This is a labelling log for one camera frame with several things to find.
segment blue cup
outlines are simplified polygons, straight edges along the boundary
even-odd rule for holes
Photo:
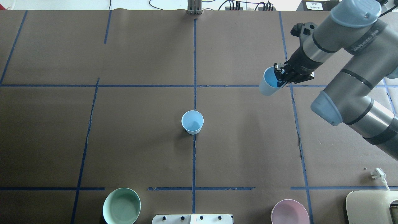
[[[186,112],[181,118],[181,124],[184,129],[191,135],[196,135],[202,129],[203,116],[196,110]]]
[[[286,85],[286,83],[284,83],[281,87],[278,87],[278,82],[279,81],[276,79],[273,67],[269,67],[264,71],[263,78],[261,79],[258,88],[264,96],[271,96]]]

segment white label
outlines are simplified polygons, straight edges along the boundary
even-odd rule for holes
[[[307,9],[311,10],[323,10],[322,3],[320,2],[306,2]]]

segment white power cord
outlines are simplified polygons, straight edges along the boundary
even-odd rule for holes
[[[384,173],[382,169],[376,168],[375,171],[371,172],[371,175],[373,179],[380,179],[384,186],[386,186],[387,190],[390,190],[386,181],[386,173]]]

